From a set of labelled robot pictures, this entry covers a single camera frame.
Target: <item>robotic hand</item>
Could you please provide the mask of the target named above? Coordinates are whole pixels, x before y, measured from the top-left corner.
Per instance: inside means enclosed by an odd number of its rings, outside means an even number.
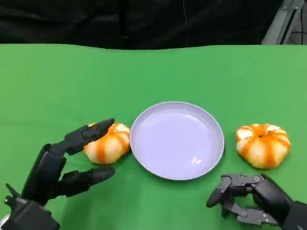
[[[293,201],[270,177],[264,174],[244,176],[223,174],[221,183],[207,201],[207,207],[222,205],[222,216],[230,213],[244,223],[261,225],[269,223],[283,230],[307,230],[307,205]],[[259,207],[241,208],[235,196],[253,195]]]
[[[6,184],[12,196],[5,198],[5,204],[10,206],[11,214],[0,221],[0,230],[58,230],[59,224],[44,208],[48,200],[85,192],[115,173],[111,167],[87,172],[72,171],[64,174],[59,181],[66,163],[64,154],[82,151],[85,145],[103,137],[113,123],[114,119],[109,119],[91,127],[83,126],[67,134],[59,143],[46,144],[34,163],[22,194]]]

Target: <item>black curtain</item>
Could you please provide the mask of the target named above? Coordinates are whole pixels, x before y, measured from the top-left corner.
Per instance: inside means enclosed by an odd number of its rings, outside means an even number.
[[[1,0],[0,43],[112,49],[260,44],[282,0]]]

